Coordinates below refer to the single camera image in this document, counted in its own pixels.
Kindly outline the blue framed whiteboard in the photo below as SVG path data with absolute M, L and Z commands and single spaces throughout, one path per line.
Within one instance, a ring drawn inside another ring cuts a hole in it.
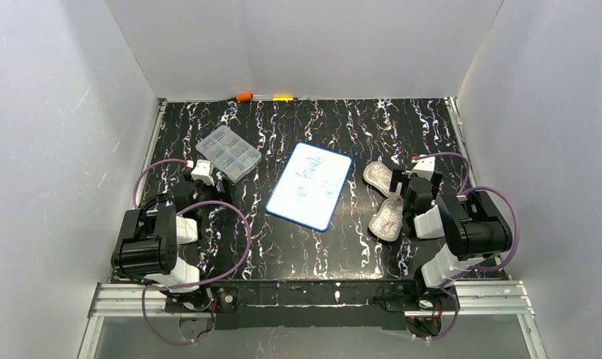
M 325 232 L 352 164 L 351 156 L 298 142 L 275 183 L 266 212 Z

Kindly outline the silver mesh scrubber pad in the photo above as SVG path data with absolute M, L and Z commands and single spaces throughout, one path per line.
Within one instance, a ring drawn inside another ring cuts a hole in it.
M 390 191 L 393 172 L 382 162 L 370 162 L 363 170 L 363 180 L 384 197 L 398 197 L 397 191 Z

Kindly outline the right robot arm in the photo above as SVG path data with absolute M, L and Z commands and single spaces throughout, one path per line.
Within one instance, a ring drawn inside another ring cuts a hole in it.
M 438 171 L 426 178 L 395 168 L 390 178 L 389 190 L 403 202 L 400 214 L 406 233 L 421 240 L 445 240 L 414 274 L 423 291 L 451 286 L 484 260 L 516 248 L 513 231 L 490 197 L 504 198 L 500 191 L 477 186 L 460 194 L 441 194 L 441 177 Z

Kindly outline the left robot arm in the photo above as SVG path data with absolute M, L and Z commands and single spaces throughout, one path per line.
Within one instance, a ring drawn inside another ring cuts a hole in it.
M 179 257 L 181 246 L 194 245 L 201 235 L 203 209 L 177 213 L 208 200 L 232 201 L 233 184 L 221 177 L 221 187 L 186 175 L 171 190 L 146 198 L 125 211 L 111 266 L 117 277 L 140 284 L 167 287 L 172 293 L 199 288 L 200 269 Z

